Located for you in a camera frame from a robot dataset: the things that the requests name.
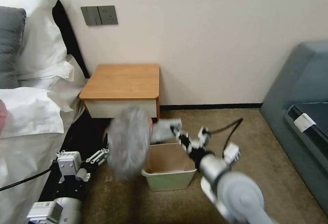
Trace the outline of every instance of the beige carpet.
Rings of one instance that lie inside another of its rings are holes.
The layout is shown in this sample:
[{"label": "beige carpet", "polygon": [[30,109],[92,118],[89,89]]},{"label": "beige carpet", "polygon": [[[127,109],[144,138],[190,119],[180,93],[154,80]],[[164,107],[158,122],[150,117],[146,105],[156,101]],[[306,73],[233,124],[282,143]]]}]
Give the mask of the beige carpet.
[{"label": "beige carpet", "polygon": [[[241,149],[233,170],[257,182],[267,213],[281,224],[328,223],[258,109],[181,110],[161,115],[181,117],[184,130],[192,136],[202,125],[216,129],[244,117],[231,139]],[[216,154],[221,154],[228,133],[212,137],[209,147]],[[225,223],[201,191],[200,179],[196,173],[185,190],[151,192],[143,176],[120,182],[103,165],[92,176],[82,223]]]}]

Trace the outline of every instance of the gray sofa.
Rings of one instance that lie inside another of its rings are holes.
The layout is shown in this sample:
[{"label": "gray sofa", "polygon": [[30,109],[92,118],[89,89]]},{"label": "gray sofa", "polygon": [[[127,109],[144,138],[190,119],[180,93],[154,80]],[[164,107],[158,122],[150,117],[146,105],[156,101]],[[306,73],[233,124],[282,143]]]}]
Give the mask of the gray sofa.
[{"label": "gray sofa", "polygon": [[[291,53],[260,109],[287,156],[328,216],[328,41],[304,42]],[[316,123],[294,125],[302,113]]]}]

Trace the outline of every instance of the trash bin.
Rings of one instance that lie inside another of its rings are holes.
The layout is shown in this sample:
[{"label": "trash bin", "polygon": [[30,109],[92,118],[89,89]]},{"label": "trash bin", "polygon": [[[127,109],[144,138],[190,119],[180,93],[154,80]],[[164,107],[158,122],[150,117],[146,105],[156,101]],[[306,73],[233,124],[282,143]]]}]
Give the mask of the trash bin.
[{"label": "trash bin", "polygon": [[152,191],[178,190],[188,187],[196,172],[194,162],[178,143],[151,145],[141,174]]}]

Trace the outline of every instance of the white pillow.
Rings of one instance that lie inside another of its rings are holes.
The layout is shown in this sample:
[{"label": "white pillow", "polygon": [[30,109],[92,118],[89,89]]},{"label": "white pillow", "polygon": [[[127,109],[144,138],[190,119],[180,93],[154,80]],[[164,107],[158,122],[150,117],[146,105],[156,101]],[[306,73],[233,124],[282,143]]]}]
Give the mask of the white pillow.
[{"label": "white pillow", "polygon": [[7,109],[0,139],[30,134],[64,133],[60,111],[72,111],[55,92],[33,87],[0,89],[0,100]]},{"label": "white pillow", "polygon": [[17,60],[19,80],[60,76],[68,78],[73,70],[66,62],[66,46],[52,17],[57,0],[0,0],[0,6],[23,8],[26,25]]}]

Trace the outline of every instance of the white drawer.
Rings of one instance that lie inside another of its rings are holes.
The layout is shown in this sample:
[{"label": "white drawer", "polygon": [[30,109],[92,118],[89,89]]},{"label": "white drawer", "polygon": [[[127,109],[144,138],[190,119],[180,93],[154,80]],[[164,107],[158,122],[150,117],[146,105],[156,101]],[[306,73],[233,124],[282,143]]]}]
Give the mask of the white drawer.
[{"label": "white drawer", "polygon": [[92,118],[112,118],[122,109],[129,106],[138,106],[150,115],[157,117],[156,100],[129,100],[129,101],[90,101],[85,100],[85,105]]}]

